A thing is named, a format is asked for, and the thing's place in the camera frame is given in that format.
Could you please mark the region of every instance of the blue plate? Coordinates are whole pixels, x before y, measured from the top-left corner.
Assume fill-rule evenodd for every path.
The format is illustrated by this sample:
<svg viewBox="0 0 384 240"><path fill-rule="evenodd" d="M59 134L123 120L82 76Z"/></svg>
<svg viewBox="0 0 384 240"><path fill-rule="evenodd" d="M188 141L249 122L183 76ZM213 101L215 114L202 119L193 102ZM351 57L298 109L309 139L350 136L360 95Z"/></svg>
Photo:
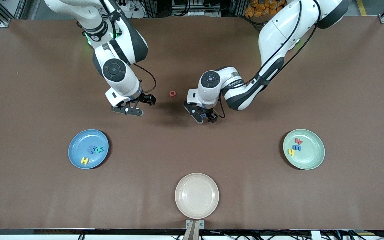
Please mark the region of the blue plate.
<svg viewBox="0 0 384 240"><path fill-rule="evenodd" d="M108 151L109 141L105 134L96 129L88 129L72 139L67 155L75 167L90 169L101 164Z"/></svg>

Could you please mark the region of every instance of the yellow letter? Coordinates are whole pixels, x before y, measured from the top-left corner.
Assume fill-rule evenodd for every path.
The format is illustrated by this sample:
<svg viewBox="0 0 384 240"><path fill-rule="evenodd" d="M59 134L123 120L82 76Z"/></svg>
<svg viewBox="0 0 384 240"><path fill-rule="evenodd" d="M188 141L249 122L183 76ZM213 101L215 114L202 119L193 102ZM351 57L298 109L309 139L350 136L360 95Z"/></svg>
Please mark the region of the yellow letter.
<svg viewBox="0 0 384 240"><path fill-rule="evenodd" d="M81 163L87 165L88 164L88 158L82 157Z"/></svg>

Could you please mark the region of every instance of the brown table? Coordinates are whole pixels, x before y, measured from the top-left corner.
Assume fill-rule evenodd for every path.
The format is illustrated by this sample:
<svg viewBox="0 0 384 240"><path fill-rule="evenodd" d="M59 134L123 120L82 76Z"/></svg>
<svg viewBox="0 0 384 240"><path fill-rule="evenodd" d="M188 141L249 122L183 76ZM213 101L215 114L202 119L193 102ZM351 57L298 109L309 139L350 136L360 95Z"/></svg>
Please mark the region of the brown table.
<svg viewBox="0 0 384 240"><path fill-rule="evenodd" d="M141 118L111 111L108 85L75 21L13 20L1 29L0 228L180 228L186 217L174 191L193 172L220 190L207 228L384 228L384 24L377 17L345 17L317 30L250 107L204 125L183 108L187 90L221 66L252 77L258 32L240 18L133 24L149 45L140 65L158 80L157 104L140 105ZM108 135L111 153L102 166L80 170L67 148L89 128ZM282 156L283 137L297 128L324 142L326 158L315 170L295 169Z"/></svg>

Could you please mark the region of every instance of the yellow floor line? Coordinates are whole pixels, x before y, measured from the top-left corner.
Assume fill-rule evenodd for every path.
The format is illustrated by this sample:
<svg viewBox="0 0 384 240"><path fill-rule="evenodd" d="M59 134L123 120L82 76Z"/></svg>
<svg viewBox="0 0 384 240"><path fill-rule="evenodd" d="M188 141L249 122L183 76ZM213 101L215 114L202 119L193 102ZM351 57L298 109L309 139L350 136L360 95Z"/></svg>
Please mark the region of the yellow floor line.
<svg viewBox="0 0 384 240"><path fill-rule="evenodd" d="M367 16L367 12L365 12L364 4L362 4L362 0L356 0L356 3L358 4L359 12L361 13L361 16Z"/></svg>

